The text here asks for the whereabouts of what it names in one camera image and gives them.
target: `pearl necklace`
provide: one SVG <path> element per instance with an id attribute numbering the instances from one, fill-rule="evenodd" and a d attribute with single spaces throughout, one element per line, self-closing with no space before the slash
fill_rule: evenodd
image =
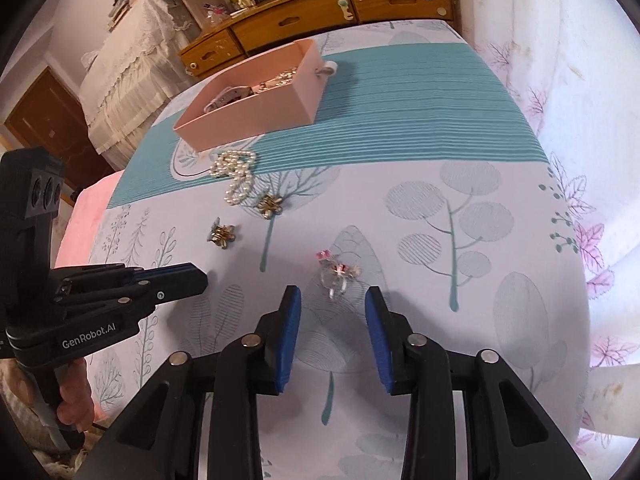
<path id="1" fill-rule="evenodd" d="M 241 157 L 248 157 L 248 160 L 242 160 Z M 229 189 L 225 191 L 227 203 L 238 205 L 249 195 L 254 185 L 254 176 L 249 168 L 255 163 L 255 159 L 255 152 L 241 150 L 226 150 L 216 157 L 209 174 L 214 178 L 225 175 L 231 177 Z"/>

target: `jewelry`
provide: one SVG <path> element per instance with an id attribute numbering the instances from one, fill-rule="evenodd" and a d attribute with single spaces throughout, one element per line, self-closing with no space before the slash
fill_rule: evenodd
<path id="1" fill-rule="evenodd" d="M 264 81 L 252 87 L 251 90 L 255 94 L 259 94 L 260 92 L 264 92 L 265 90 L 276 88 L 276 86 L 283 86 L 283 85 L 289 84 L 293 80 L 293 76 L 296 75 L 297 71 L 298 71 L 297 67 L 291 68 L 289 70 L 285 70 L 284 72 L 279 73 L 273 79 L 269 79 L 268 81 Z"/>
<path id="2" fill-rule="evenodd" d="M 204 107 L 204 113 L 208 114 L 213 110 L 235 103 L 236 101 L 249 97 L 253 94 L 254 92 L 248 86 L 229 86 L 215 96 L 212 101 Z"/>
<path id="3" fill-rule="evenodd" d="M 241 157 L 248 157 L 248 160 L 242 160 Z M 229 189 L 225 191 L 227 203 L 238 205 L 249 195 L 254 185 L 254 176 L 249 168 L 255 163 L 256 158 L 255 152 L 241 150 L 226 150 L 216 157 L 209 174 L 213 178 L 225 175 L 231 177 Z"/>
<path id="4" fill-rule="evenodd" d="M 260 211 L 260 214 L 265 220 L 271 220 L 273 215 L 279 215 L 282 213 L 282 197 L 265 195 L 260 199 L 256 209 Z"/>
<path id="5" fill-rule="evenodd" d="M 226 249 L 228 242 L 233 242 L 236 239 L 233 225 L 220 225 L 220 217 L 216 218 L 211 226 L 211 232 L 207 241 L 215 243 L 218 247 Z"/>
<path id="6" fill-rule="evenodd" d="M 316 254 L 318 262 L 322 266 L 320 271 L 320 282 L 322 286 L 329 289 L 329 299 L 334 300 L 336 296 L 341 296 L 347 290 L 348 280 L 360 276 L 359 266 L 347 266 L 338 262 L 331 254 L 331 251 L 324 250 Z"/>

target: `teal striped fabric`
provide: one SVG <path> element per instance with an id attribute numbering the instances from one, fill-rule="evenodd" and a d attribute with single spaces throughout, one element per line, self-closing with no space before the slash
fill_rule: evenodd
<path id="1" fill-rule="evenodd" d="M 520 109 L 467 44 L 397 44 L 326 59 L 338 72 L 316 122 L 259 139 L 254 173 L 402 160 L 546 162 Z M 149 130 L 109 207 L 210 182 L 171 176 L 178 117 Z"/>

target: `blue gripper pad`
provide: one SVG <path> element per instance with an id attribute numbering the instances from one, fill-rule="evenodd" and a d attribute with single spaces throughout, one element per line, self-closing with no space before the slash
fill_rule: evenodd
<path id="1" fill-rule="evenodd" d="M 291 365 L 293 364 L 293 354 L 296 349 L 301 311 L 302 295 L 300 294 L 300 289 L 294 287 L 294 293 L 290 299 L 290 305 L 287 311 L 287 319 L 282 328 L 280 348 L 276 355 L 275 383 L 279 393 L 284 391 L 284 387 L 289 382 L 291 375 Z"/>
<path id="2" fill-rule="evenodd" d="M 391 367 L 391 352 L 389 351 L 389 345 L 386 342 L 386 334 L 382 327 L 382 321 L 380 320 L 380 315 L 370 290 L 368 290 L 365 295 L 364 312 L 367 319 L 369 337 L 371 338 L 373 355 L 376 358 L 376 365 L 378 366 L 378 376 L 380 377 L 380 382 L 384 384 L 386 392 L 391 393 L 391 389 L 394 384 Z"/>

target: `wooden dresser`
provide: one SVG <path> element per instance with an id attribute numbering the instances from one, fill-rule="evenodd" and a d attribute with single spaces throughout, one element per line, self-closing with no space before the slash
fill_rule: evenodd
<path id="1" fill-rule="evenodd" d="M 361 23 L 410 19 L 445 20 L 460 32 L 456 0 L 270 0 L 225 20 L 180 51 L 199 79 L 248 56 L 311 33 Z"/>

